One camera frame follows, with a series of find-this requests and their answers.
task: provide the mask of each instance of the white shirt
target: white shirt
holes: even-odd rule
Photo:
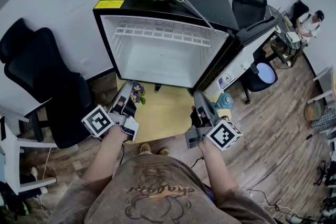
[[[314,37],[316,37],[317,33],[320,31],[321,27],[318,27],[320,25],[319,22],[313,23],[313,15],[310,16],[308,20],[306,20],[309,16],[309,13],[303,14],[300,18],[299,21],[301,23],[301,31],[305,34],[311,33]],[[303,38],[306,40],[307,44],[310,41],[310,37],[304,37]]]

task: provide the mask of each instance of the cap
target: cap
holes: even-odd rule
[[[318,17],[321,21],[324,20],[324,13],[323,13],[321,10],[318,10],[318,11],[316,12],[316,15],[317,15],[317,17]]]

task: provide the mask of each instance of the mini fridge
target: mini fridge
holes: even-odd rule
[[[245,47],[261,46],[277,24],[272,17],[238,29],[229,0],[189,1],[215,32],[173,0],[99,1],[93,13],[120,79],[185,87],[191,93],[204,91]],[[243,58],[237,66],[246,70],[253,61],[244,65]]]

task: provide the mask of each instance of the yellow label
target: yellow label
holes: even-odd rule
[[[124,0],[101,0],[94,8],[120,8]]]

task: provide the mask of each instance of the black office chair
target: black office chair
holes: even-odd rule
[[[76,145],[90,135],[81,119],[95,108],[91,91],[79,73],[71,72],[59,54],[49,28],[29,29],[21,18],[0,41],[0,60],[6,76],[39,103],[46,102],[48,121],[32,116],[35,138],[50,126],[59,148]]]
[[[298,0],[296,3],[294,3],[293,16],[290,20],[294,28],[296,28],[296,20],[301,17],[301,15],[307,12],[309,12],[309,7],[305,5],[301,0]]]
[[[267,0],[232,0],[232,10],[239,29],[264,20]]]
[[[269,57],[266,58],[266,52],[262,49],[264,45],[260,46],[260,48],[258,48],[254,53],[253,53],[253,58],[254,58],[254,63],[251,65],[251,67],[249,69],[247,69],[245,71],[245,73],[243,73],[239,80],[243,86],[245,95],[246,95],[246,104],[250,104],[251,103],[251,98],[250,98],[250,94],[249,91],[251,92],[259,92],[262,90],[265,90],[266,88],[270,87],[271,85],[273,85],[274,83],[277,82],[278,80],[278,76],[277,73],[275,72],[273,66],[269,63],[270,61],[272,61],[273,59],[275,59],[276,57],[279,57],[280,60],[283,63],[286,63],[285,58],[282,56],[281,52],[279,52],[275,47],[271,46],[272,50],[273,50],[273,54]],[[257,68],[257,65],[259,63],[265,63],[267,64],[271,70],[274,73],[275,76],[275,80],[273,83],[266,83],[264,82],[260,77],[259,77],[259,70]]]

